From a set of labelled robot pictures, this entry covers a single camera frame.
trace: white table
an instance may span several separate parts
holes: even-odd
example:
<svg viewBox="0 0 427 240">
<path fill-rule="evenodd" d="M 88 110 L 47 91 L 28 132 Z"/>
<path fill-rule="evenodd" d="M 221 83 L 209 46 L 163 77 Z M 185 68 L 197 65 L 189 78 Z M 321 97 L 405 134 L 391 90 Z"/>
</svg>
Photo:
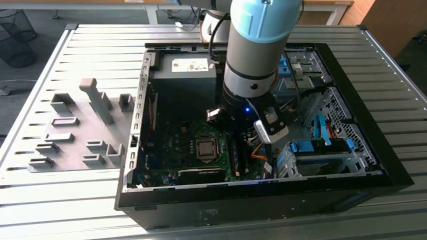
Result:
<svg viewBox="0 0 427 240">
<path fill-rule="evenodd" d="M 326 25 L 338 25 L 351 3 L 331 5 L 306 5 L 307 12 L 331 12 Z M 142 9 L 147 11 L 151 25 L 159 24 L 159 10 L 190 10 L 190 6 L 178 4 L 82 4 L 82 3 L 0 3 L 0 9 L 40 9 L 40 10 L 128 10 Z"/>
<path fill-rule="evenodd" d="M 217 226 L 142 227 L 114 210 L 119 169 L 28 173 L 30 151 L 52 117 L 52 89 L 79 84 L 84 67 L 111 94 L 135 92 L 147 42 L 199 42 L 199 29 L 171 25 L 80 25 L 66 30 L 0 149 L 0 237 L 16 239 L 427 239 L 427 101 L 369 31 L 298 26 L 291 42 L 329 43 L 415 185 L 338 214 Z M 56 84 L 62 78 L 67 84 Z"/>
</svg>

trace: gray plastic block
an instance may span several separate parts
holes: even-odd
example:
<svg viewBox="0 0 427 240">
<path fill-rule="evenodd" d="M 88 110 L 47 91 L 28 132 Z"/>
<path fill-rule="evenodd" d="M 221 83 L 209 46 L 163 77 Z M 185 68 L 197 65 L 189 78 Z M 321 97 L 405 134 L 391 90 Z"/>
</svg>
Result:
<svg viewBox="0 0 427 240">
<path fill-rule="evenodd" d="M 99 94 L 100 94 L 102 101 L 104 102 L 108 110 L 114 109 L 112 102 L 110 101 L 110 98 L 108 98 L 108 96 L 107 96 L 107 93 L 104 93 L 104 92 L 102 91 L 102 92 L 99 92 Z"/>
<path fill-rule="evenodd" d="M 51 100 L 51 106 L 59 114 L 60 113 L 71 113 L 68 105 L 74 104 L 74 103 L 75 103 L 75 101 L 71 98 L 68 93 L 54 94 L 54 97 Z"/>
<path fill-rule="evenodd" d="M 99 117 L 106 125 L 111 125 L 115 120 L 110 114 L 108 105 L 106 104 L 103 97 L 96 89 L 96 79 L 95 78 L 83 78 L 80 82 L 80 90 L 87 93 L 87 96 L 91 100 L 91 105 L 95 111 L 99 114 Z"/>
<path fill-rule="evenodd" d="M 11 89 L 7 85 L 0 83 L 0 96 L 7 96 L 11 93 Z"/>
<path fill-rule="evenodd" d="M 60 147 L 54 142 L 48 142 L 38 144 L 35 150 L 42 154 L 56 154 L 60 151 Z"/>
<path fill-rule="evenodd" d="M 87 149 L 94 151 L 106 151 L 107 150 L 107 143 L 103 140 L 90 140 L 86 143 Z"/>
<path fill-rule="evenodd" d="M 76 117 L 56 117 L 52 119 L 51 124 L 55 127 L 78 126 L 80 123 Z"/>
<path fill-rule="evenodd" d="M 128 94 L 128 93 L 120 94 L 119 106 L 120 106 L 122 112 L 132 112 L 134 111 L 135 102 L 134 102 L 134 97 L 131 94 Z"/>
<path fill-rule="evenodd" d="M 76 30 L 79 27 L 78 23 L 68 23 L 66 26 L 66 30 Z"/>
<path fill-rule="evenodd" d="M 100 154 L 84 155 L 83 162 L 88 167 L 98 167 L 106 164 L 106 160 Z"/>
<path fill-rule="evenodd" d="M 28 165 L 32 166 L 35 169 L 50 169 L 54 167 L 54 160 L 47 156 L 38 156 L 30 160 Z"/>
<path fill-rule="evenodd" d="M 72 142 L 75 135 L 70 133 L 48 133 L 43 139 L 46 142 Z"/>
<path fill-rule="evenodd" d="M 123 144 L 119 145 L 119 151 L 116 151 L 114 149 L 114 146 L 111 144 L 108 144 L 106 156 L 110 158 L 114 165 L 120 165 L 126 151 L 127 150 L 126 150 L 126 147 L 123 146 Z"/>
</svg>

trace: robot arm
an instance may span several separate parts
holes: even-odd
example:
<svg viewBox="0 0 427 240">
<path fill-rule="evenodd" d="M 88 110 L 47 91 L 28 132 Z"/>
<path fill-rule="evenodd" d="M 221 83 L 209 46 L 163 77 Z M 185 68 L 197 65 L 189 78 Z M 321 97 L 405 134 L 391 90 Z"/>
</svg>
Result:
<svg viewBox="0 0 427 240">
<path fill-rule="evenodd" d="M 265 143 L 289 133 L 271 85 L 278 62 L 299 19 L 302 0 L 169 0 L 181 5 L 230 12 L 231 27 L 221 108 L 241 123 L 250 119 L 249 107 L 258 115 L 255 129 Z M 213 111 L 215 117 L 222 111 Z"/>
</svg>

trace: gray floor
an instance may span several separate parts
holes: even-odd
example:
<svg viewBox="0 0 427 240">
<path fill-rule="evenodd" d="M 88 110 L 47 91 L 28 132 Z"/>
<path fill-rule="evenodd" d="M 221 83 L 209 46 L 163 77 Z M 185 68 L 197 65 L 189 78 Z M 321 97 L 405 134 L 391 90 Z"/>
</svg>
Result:
<svg viewBox="0 0 427 240">
<path fill-rule="evenodd" d="M 148 24 L 148 17 L 144 10 L 62 10 L 60 19 L 51 19 L 50 10 L 27 10 L 28 19 L 32 23 L 38 38 L 31 42 L 36 53 L 36 63 L 23 69 L 11 68 L 0 60 L 0 81 L 4 80 L 36 80 L 50 59 L 52 50 L 68 23 L 78 24 Z M 174 15 L 182 20 L 187 19 L 190 10 L 183 10 Z M 161 24 L 174 24 L 175 19 L 158 12 Z M 427 93 L 427 44 L 419 45 L 411 42 L 397 58 L 399 64 L 411 65 L 407 73 L 419 88 Z M 0 135 L 10 132 L 15 119 L 20 113 L 27 97 L 34 87 L 31 81 L 8 82 L 12 89 L 10 96 L 0 96 Z"/>
</svg>

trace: trash bin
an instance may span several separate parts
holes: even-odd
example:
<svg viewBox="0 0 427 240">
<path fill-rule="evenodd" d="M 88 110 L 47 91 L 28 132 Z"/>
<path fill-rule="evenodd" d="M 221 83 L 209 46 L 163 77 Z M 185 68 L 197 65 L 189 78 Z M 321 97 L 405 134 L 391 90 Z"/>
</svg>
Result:
<svg viewBox="0 0 427 240">
<path fill-rule="evenodd" d="M 27 38 L 12 23 L 0 23 L 0 59 L 16 69 L 30 66 L 36 61 Z"/>
<path fill-rule="evenodd" d="M 28 17 L 22 9 L 0 9 L 0 24 L 15 24 L 26 40 L 38 36 Z"/>
</svg>

